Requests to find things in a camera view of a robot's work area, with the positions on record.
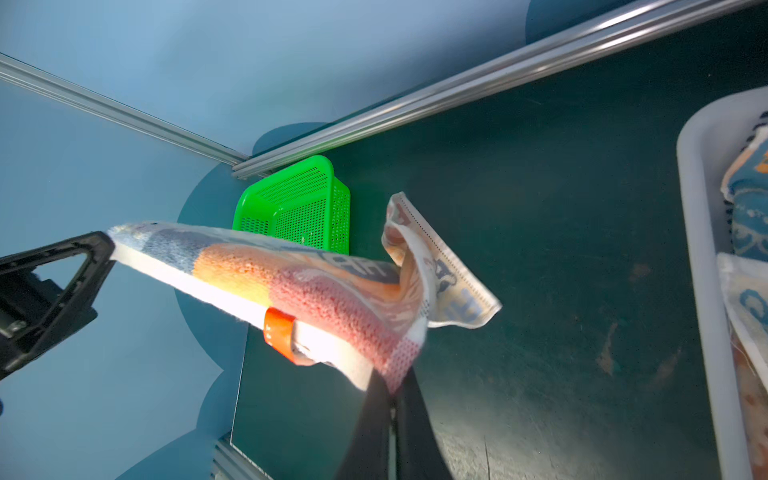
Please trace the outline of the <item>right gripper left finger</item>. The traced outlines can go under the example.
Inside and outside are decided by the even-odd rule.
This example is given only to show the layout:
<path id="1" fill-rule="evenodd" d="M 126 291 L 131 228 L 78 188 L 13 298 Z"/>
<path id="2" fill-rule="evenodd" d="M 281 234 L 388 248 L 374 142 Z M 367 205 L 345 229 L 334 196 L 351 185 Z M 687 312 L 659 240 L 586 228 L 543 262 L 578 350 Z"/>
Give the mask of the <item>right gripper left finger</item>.
<path id="1" fill-rule="evenodd" d="M 335 479 L 389 478 L 392 400 L 383 377 L 373 371 L 352 441 Z"/>

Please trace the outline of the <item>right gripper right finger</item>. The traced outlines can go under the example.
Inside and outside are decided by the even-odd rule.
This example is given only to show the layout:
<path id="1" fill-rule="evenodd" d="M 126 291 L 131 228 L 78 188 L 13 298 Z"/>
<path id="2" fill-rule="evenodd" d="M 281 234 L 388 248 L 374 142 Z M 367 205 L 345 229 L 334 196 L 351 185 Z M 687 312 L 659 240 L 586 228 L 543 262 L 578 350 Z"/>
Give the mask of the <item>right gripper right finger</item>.
<path id="1" fill-rule="evenodd" d="M 436 480 L 453 476 L 440 451 L 415 370 L 411 368 L 394 397 L 398 479 Z"/>

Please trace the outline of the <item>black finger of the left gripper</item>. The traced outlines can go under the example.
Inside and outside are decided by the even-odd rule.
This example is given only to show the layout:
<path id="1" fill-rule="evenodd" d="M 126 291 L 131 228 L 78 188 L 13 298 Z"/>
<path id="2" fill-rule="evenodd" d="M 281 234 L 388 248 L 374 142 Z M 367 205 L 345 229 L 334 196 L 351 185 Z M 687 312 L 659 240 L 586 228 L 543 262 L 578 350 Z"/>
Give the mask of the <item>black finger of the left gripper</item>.
<path id="1" fill-rule="evenodd" d="M 1 259 L 1 377 L 6 378 L 83 329 L 115 261 L 115 244 L 101 231 L 76 236 Z M 81 256 L 64 287 L 41 279 L 42 265 Z"/>

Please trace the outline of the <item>striped rabbit text towel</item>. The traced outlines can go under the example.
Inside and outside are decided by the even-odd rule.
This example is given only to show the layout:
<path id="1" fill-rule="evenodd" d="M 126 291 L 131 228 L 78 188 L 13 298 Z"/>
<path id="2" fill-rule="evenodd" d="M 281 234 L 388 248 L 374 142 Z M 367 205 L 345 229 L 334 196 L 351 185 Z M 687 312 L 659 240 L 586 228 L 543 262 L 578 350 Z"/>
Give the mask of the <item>striped rabbit text towel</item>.
<path id="1" fill-rule="evenodd" d="M 385 261 L 234 230 L 144 222 L 112 228 L 113 259 L 259 329 L 300 366 L 322 363 L 396 392 L 431 328 L 485 326 L 500 301 L 403 193 L 388 203 Z"/>

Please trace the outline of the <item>green plastic basket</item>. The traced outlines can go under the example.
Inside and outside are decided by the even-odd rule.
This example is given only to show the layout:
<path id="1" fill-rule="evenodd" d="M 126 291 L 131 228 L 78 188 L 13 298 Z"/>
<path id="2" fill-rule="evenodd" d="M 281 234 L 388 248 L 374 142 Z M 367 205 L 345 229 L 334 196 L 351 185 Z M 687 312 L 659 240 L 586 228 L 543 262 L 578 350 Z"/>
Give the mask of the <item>green plastic basket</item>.
<path id="1" fill-rule="evenodd" d="M 329 159 L 314 155 L 249 186 L 232 228 L 347 255 L 351 194 Z"/>

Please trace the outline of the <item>grey plastic basket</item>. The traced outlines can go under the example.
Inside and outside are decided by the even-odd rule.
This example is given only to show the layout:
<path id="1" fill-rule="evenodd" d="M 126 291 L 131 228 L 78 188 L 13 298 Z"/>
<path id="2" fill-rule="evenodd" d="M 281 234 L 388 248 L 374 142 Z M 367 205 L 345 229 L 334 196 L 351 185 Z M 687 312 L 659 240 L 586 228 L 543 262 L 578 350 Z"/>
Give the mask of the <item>grey plastic basket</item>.
<path id="1" fill-rule="evenodd" d="M 717 254 L 730 249 L 722 178 L 767 110 L 765 86 L 714 101 L 684 125 L 677 163 L 698 326 L 721 476 L 750 479 L 729 321 Z"/>

